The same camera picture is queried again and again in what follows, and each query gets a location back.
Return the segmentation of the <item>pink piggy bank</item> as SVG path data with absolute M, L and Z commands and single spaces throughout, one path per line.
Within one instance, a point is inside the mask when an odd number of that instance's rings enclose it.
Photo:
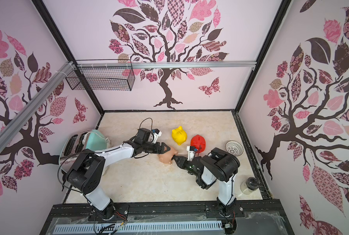
M 170 146 L 169 148 L 170 150 L 168 152 L 158 155 L 159 161 L 163 164 L 171 164 L 173 156 L 178 154 L 178 151 L 174 147 Z

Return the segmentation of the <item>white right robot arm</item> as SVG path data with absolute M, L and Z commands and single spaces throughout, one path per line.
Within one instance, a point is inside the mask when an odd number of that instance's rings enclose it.
M 216 182 L 219 184 L 218 203 L 223 209 L 229 210 L 235 203 L 235 178 L 240 167 L 239 160 L 232 154 L 219 149 L 212 149 L 202 157 L 172 157 L 176 165 L 196 176 L 196 183 L 207 190 Z

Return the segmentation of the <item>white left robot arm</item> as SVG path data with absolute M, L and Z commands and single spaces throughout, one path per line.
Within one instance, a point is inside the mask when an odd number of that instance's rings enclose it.
M 76 153 L 74 163 L 66 170 L 65 179 L 78 189 L 88 202 L 98 211 L 113 210 L 113 201 L 100 186 L 100 181 L 107 167 L 121 160 L 134 158 L 141 153 L 165 154 L 171 148 L 160 143 L 158 129 L 140 128 L 137 134 L 121 145 L 100 151 L 86 149 Z

